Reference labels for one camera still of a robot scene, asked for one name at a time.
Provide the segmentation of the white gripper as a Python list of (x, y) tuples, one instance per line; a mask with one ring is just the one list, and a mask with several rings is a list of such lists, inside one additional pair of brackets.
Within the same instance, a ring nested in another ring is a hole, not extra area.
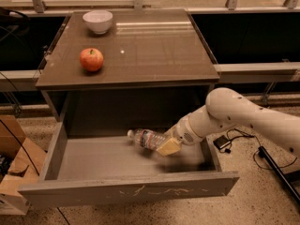
[(177, 153), (181, 149), (181, 144), (191, 146), (203, 140), (203, 137), (197, 135), (191, 128), (187, 115), (181, 118), (175, 126), (169, 128), (164, 134), (174, 136), (174, 138), (167, 137), (157, 144), (156, 151), (164, 157)]

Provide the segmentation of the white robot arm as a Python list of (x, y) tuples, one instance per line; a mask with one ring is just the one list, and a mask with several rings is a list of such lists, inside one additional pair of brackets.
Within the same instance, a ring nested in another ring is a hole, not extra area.
[(229, 88), (211, 91), (205, 104), (182, 117), (167, 132), (167, 140), (156, 149), (162, 156), (177, 153), (183, 145), (194, 145), (206, 136), (233, 128), (252, 128), (287, 152), (300, 157), (300, 118), (266, 109)]

